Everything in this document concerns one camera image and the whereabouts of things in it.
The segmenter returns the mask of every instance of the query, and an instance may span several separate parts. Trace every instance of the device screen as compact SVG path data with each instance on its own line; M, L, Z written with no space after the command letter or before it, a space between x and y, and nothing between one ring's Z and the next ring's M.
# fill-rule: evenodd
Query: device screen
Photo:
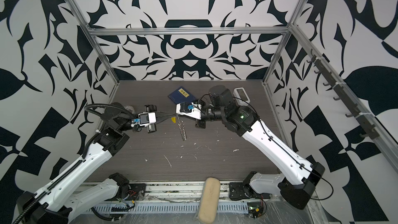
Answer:
M249 99L246 97L246 93L243 91L243 89L236 89L236 91L239 94L239 98L241 98L243 101L248 101Z

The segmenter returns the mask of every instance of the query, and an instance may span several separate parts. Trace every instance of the blue book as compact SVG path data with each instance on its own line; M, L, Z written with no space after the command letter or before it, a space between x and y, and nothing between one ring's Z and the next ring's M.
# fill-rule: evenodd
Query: blue book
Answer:
M194 102L196 97L183 87L178 87L174 92L170 93L168 97L175 103Z

